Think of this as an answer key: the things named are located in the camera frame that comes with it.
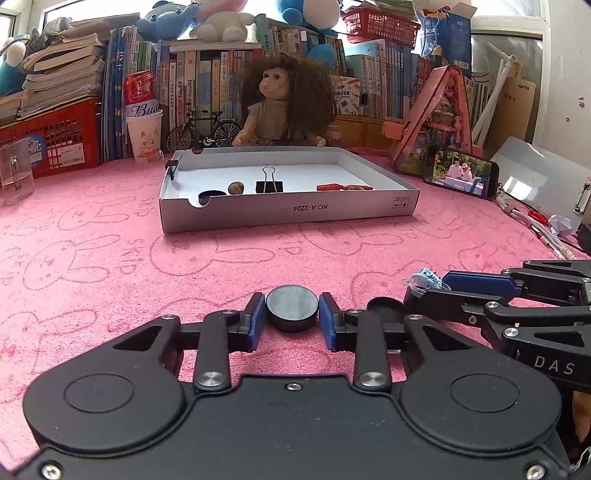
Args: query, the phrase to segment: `clear glass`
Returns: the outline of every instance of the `clear glass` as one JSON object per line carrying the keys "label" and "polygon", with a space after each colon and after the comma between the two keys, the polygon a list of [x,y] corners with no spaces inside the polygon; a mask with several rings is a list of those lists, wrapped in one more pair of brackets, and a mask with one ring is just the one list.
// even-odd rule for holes
{"label": "clear glass", "polygon": [[507,17],[541,17],[540,0],[472,0],[477,7],[475,16],[503,15]]}
{"label": "clear glass", "polygon": [[478,82],[489,82],[492,91],[495,76],[499,71],[501,58],[486,47],[490,42],[507,55],[515,54],[523,64],[522,76],[525,80],[535,83],[534,104],[531,108],[525,141],[534,139],[535,123],[538,118],[540,103],[540,84],[542,82],[542,59],[544,45],[535,38],[505,37],[500,35],[472,35],[472,74]]}
{"label": "clear glass", "polygon": [[24,138],[0,148],[0,180],[9,205],[20,202],[35,191],[29,143],[30,139]]}

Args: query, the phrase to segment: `white pipe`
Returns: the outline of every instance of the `white pipe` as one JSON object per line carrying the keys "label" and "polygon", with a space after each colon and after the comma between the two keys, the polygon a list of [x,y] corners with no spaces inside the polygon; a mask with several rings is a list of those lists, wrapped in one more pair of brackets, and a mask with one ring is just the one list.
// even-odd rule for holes
{"label": "white pipe", "polygon": [[484,145],[488,130],[491,126],[492,117],[495,114],[496,104],[501,95],[501,90],[505,84],[505,80],[511,72],[513,64],[517,62],[516,55],[507,55],[490,42],[488,42],[486,46],[501,57],[501,64],[499,65],[499,72],[496,75],[495,87],[488,102],[486,103],[484,110],[480,115],[480,118],[472,130],[472,139],[475,145],[478,145],[479,147]]}

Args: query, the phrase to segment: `binder clip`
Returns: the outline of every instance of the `binder clip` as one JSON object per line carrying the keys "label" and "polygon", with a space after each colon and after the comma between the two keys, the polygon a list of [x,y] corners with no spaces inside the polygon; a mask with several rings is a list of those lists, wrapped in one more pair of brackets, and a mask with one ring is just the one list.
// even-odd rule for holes
{"label": "binder clip", "polygon": [[[268,181],[268,173],[267,173],[268,168],[272,168],[271,181]],[[271,166],[267,165],[266,167],[262,168],[262,171],[265,174],[265,180],[258,181],[256,183],[256,192],[257,193],[283,193],[283,182],[282,181],[275,181],[275,167],[271,167]]]}

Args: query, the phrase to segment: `phone screen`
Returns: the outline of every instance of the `phone screen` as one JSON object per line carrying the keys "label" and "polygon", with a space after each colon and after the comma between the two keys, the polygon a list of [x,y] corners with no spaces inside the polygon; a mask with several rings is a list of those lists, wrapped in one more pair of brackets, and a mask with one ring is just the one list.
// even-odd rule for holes
{"label": "phone screen", "polygon": [[477,197],[488,195],[491,162],[465,155],[456,150],[431,147],[424,179]]}

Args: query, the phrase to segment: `red plastic basket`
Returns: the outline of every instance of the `red plastic basket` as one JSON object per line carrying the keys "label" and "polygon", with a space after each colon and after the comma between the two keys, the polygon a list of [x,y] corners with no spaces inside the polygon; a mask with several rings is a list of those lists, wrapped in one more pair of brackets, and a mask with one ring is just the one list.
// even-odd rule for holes
{"label": "red plastic basket", "polygon": [[0,145],[31,134],[45,139],[47,158],[35,178],[100,165],[100,100],[88,99],[0,128]]}
{"label": "red plastic basket", "polygon": [[347,40],[351,43],[384,38],[414,48],[417,32],[421,28],[410,20],[371,8],[356,8],[346,14],[343,21],[347,26]]}

